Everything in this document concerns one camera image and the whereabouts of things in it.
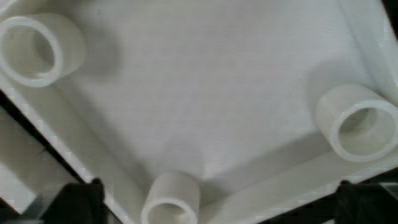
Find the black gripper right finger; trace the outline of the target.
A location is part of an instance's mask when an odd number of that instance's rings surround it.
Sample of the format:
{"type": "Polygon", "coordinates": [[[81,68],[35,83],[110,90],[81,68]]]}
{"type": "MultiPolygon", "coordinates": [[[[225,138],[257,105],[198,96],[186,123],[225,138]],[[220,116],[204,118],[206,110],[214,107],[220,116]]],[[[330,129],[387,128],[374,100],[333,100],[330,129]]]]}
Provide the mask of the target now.
{"type": "Polygon", "coordinates": [[[342,181],[335,196],[335,224],[398,224],[398,183],[342,181]]]}

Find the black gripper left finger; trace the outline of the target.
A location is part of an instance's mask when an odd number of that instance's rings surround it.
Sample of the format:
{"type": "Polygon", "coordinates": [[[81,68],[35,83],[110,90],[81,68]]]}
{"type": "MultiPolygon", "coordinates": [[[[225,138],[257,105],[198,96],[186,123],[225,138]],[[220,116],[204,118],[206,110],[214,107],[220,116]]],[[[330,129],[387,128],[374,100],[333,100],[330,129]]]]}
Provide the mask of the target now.
{"type": "Polygon", "coordinates": [[[104,185],[99,178],[62,187],[40,220],[44,224],[106,224],[104,185]]]}

